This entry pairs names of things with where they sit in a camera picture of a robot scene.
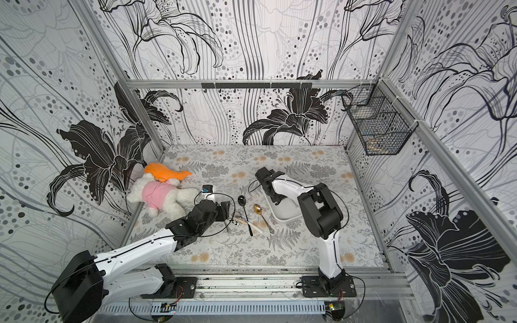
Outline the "black long-handled spoon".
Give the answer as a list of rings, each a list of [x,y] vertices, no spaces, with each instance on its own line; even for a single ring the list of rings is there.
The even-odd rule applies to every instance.
[[[248,217],[247,212],[246,212],[246,198],[245,198],[244,195],[240,195],[238,197],[238,204],[239,204],[239,206],[242,207],[242,209],[244,211],[244,216],[245,216],[246,221],[249,221],[249,217]],[[253,229],[249,225],[248,225],[248,229],[249,229],[250,236],[253,237],[254,236]]]

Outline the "gold spoon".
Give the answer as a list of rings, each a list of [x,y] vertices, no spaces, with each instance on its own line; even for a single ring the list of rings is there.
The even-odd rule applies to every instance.
[[[267,222],[265,216],[263,215],[263,208],[258,204],[254,204],[254,212],[262,217],[263,221],[265,222],[265,224],[269,230],[269,233],[271,235],[273,235],[275,233],[275,230],[270,226],[270,224]]]

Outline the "silver spoon wooden handle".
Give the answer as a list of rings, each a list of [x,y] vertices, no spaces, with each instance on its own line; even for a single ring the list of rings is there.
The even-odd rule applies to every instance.
[[[259,234],[262,234],[263,231],[259,227],[255,226],[254,224],[250,223],[249,221],[246,221],[245,219],[242,219],[241,217],[235,217],[235,221],[241,223],[241,224],[247,224],[249,225],[254,231],[258,232]]]

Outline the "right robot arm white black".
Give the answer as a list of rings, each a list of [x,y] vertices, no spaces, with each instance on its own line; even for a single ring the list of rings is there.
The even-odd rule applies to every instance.
[[[302,219],[317,239],[319,285],[331,295],[345,290],[346,273],[338,257],[343,212],[326,184],[302,184],[283,172],[261,168],[255,173],[273,217],[287,224]]]

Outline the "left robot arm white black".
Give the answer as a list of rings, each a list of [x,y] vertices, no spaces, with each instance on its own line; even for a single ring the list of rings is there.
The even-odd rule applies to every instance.
[[[184,217],[132,244],[97,255],[85,250],[76,254],[53,284],[49,296],[63,322],[84,322],[102,306],[132,297],[179,300],[193,296],[193,278],[186,283],[166,264],[143,271],[137,268],[187,247],[214,222],[230,219],[232,203],[204,199]]]

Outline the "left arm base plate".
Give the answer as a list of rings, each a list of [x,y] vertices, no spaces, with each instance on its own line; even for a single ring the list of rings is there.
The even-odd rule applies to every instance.
[[[196,277],[177,277],[162,284],[157,292],[140,295],[143,299],[193,299],[197,288]]]

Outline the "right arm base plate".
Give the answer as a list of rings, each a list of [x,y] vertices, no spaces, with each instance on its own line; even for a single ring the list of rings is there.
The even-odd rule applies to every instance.
[[[350,276],[339,279],[337,284],[330,288],[325,286],[324,280],[317,276],[304,276],[297,282],[296,288],[301,289],[306,298],[331,297],[353,298],[357,296],[354,280]]]

